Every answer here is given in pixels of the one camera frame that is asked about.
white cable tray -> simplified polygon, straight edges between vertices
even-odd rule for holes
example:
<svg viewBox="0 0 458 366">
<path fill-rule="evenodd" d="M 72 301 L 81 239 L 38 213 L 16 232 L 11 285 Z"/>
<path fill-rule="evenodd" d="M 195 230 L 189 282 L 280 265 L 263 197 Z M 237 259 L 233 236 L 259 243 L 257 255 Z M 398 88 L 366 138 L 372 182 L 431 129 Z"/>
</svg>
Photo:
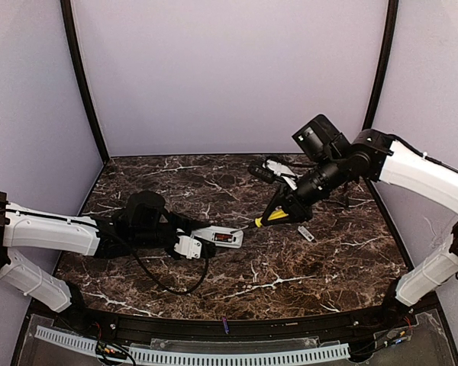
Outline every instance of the white cable tray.
<svg viewBox="0 0 458 366">
<path fill-rule="evenodd" d="M 71 351 L 97 357 L 95 354 L 96 341 L 93 339 L 71 335 L 43 326 L 37 326 L 35 337 Z M 129 352 L 137 364 L 149 366 L 303 366 L 307 364 L 342 360 L 350 357 L 347 343 L 343 345 L 303 349 L 300 351 L 240 355 L 205 355 L 197 353 L 165 352 L 136 347 L 130 347 Z M 125 363 L 130 364 L 131 361 L 128 359 Z"/>
</svg>

small purple object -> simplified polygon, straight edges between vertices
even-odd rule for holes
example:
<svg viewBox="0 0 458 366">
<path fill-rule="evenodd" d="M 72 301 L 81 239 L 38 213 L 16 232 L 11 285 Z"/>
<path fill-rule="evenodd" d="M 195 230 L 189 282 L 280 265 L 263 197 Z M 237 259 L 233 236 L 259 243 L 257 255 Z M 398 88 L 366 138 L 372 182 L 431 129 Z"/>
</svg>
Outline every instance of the small purple object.
<svg viewBox="0 0 458 366">
<path fill-rule="evenodd" d="M 229 334 L 229 325 L 227 324 L 227 319 L 225 316 L 222 317 L 222 323 L 224 324 L 224 331 L 226 334 Z"/>
</svg>

brown marble table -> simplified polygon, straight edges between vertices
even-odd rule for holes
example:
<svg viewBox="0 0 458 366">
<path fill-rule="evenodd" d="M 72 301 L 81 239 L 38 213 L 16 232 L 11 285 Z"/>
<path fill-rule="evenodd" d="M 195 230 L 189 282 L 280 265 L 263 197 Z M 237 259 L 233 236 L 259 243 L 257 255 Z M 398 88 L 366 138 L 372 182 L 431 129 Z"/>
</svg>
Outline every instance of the brown marble table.
<svg viewBox="0 0 458 366">
<path fill-rule="evenodd" d="M 276 189 L 247 173 L 256 158 L 114 158 L 83 213 L 109 216 L 130 194 L 149 189 L 165 197 L 169 210 L 238 227 L 261 216 Z M 285 158 L 306 162 L 304 156 Z M 130 257 L 64 253 L 56 275 L 78 284 L 92 309 L 140 316 L 278 319 L 375 306 L 389 282 L 406 272 L 405 264 L 365 184 L 350 184 L 346 194 L 348 208 L 343 190 L 314 206 L 314 218 L 303 224 L 314 242 L 294 224 L 246 231 L 241 249 L 218 250 L 205 282 L 189 296 L 163 292 Z M 141 250 L 140 256 L 177 289 L 194 284 L 203 268 L 203 261 L 175 261 L 162 249 Z"/>
</svg>

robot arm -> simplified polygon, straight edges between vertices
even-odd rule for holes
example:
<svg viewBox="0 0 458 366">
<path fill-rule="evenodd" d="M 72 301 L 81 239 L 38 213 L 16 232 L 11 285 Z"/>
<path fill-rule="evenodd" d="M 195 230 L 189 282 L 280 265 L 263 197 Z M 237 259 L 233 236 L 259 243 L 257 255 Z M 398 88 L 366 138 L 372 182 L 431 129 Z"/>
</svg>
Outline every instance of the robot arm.
<svg viewBox="0 0 458 366">
<path fill-rule="evenodd" d="M 323 115 L 293 135 L 306 156 L 317 163 L 302 177 L 283 182 L 256 219 L 256 226 L 296 223 L 312 218 L 312 204 L 328 198 L 342 184 L 360 177 L 416 192 L 458 214 L 458 170 L 421 154 L 397 136 L 364 130 L 353 143 Z M 276 173 L 266 164 L 250 167 L 270 182 Z M 385 321 L 393 324 L 425 294 L 458 272 L 458 223 L 444 244 L 415 270 L 394 281 L 384 299 Z"/>
<path fill-rule="evenodd" d="M 96 258 L 130 255 L 135 248 L 164 248 L 174 258 L 191 259 L 213 256 L 215 246 L 241 247 L 242 231 L 191 220 L 164 205 L 163 197 L 143 191 L 132 194 L 127 206 L 111 218 L 69 217 L 9 203 L 0 192 L 0 279 L 55 312 L 76 309 L 81 313 L 84 303 L 78 287 L 44 272 L 18 248 L 64 250 Z"/>
</svg>

yellow handle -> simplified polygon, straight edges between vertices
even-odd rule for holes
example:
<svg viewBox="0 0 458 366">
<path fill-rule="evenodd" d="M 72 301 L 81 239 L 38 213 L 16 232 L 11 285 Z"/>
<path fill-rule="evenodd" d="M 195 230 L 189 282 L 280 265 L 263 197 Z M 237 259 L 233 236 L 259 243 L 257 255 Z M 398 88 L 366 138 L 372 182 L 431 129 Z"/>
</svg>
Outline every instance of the yellow handle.
<svg viewBox="0 0 458 366">
<path fill-rule="evenodd" d="M 270 220 L 276 220 L 276 219 L 281 219 L 283 217 L 287 217 L 288 214 L 283 212 L 283 210 L 274 210 L 271 215 L 269 215 L 268 221 Z M 261 223 L 262 217 L 258 217 L 257 219 L 254 220 L 254 223 L 256 224 L 256 227 L 261 227 L 263 224 Z"/>
</svg>

